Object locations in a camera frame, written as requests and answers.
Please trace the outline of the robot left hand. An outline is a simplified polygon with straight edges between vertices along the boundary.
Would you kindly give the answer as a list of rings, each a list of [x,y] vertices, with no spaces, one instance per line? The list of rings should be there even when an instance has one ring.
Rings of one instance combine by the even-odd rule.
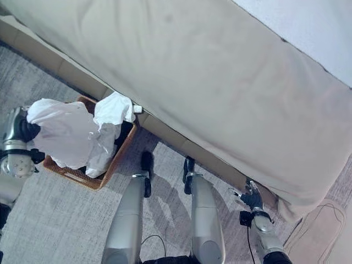
[[[19,140],[27,143],[33,140],[41,130],[37,124],[27,121],[27,111],[22,107],[12,109],[4,122],[2,140]]]

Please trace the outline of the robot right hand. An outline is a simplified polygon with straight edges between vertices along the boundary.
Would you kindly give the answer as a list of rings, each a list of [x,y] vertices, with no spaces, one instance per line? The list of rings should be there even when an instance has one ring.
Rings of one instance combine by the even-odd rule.
[[[228,188],[228,191],[235,197],[236,201],[246,205],[251,211],[263,211],[262,197],[259,188],[253,180],[246,180],[245,192],[241,192],[236,188]]]

